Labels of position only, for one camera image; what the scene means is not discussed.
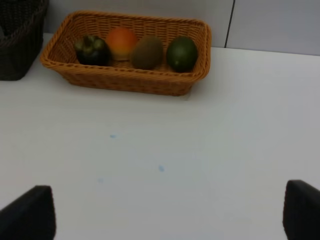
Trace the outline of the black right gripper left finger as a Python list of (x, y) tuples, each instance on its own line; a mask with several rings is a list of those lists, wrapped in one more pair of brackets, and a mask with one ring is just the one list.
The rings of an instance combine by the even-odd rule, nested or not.
[(52, 188), (36, 185), (0, 210), (2, 240), (53, 240), (57, 231)]

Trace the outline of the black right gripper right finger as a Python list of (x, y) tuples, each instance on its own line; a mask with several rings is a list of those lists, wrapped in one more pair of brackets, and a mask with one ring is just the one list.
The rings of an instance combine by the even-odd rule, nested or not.
[(289, 180), (282, 225), (288, 240), (319, 240), (320, 191), (302, 180)]

